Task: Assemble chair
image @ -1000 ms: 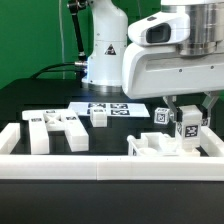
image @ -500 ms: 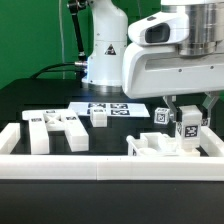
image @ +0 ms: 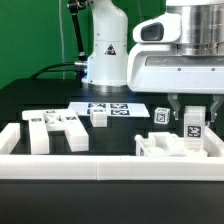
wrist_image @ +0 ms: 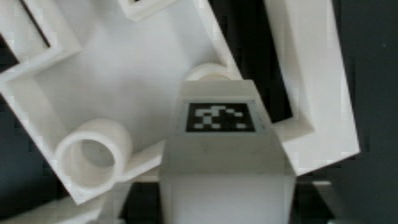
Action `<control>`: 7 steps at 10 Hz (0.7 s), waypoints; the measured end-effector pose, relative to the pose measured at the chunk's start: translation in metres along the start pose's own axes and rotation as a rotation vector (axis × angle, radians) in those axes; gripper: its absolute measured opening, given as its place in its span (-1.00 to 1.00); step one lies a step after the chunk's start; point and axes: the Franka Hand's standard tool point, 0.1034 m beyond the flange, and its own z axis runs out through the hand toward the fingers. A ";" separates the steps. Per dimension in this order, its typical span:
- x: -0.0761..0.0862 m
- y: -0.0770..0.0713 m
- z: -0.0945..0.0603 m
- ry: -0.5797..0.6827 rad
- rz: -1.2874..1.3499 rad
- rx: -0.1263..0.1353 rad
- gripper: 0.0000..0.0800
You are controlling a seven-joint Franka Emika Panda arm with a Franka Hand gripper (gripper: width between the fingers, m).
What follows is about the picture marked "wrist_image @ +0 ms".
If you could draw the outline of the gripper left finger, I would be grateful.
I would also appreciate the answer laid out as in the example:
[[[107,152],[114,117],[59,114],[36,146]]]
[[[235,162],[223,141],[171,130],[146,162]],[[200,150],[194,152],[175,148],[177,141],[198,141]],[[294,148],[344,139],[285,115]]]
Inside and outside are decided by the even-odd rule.
[[[159,183],[120,184],[105,200],[95,224],[162,224]]]

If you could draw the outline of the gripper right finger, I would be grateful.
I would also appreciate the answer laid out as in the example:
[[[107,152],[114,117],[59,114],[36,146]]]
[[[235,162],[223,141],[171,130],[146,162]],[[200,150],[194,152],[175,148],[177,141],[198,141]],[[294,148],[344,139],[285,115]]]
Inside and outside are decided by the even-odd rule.
[[[344,203],[329,181],[297,182],[294,224],[349,224]]]

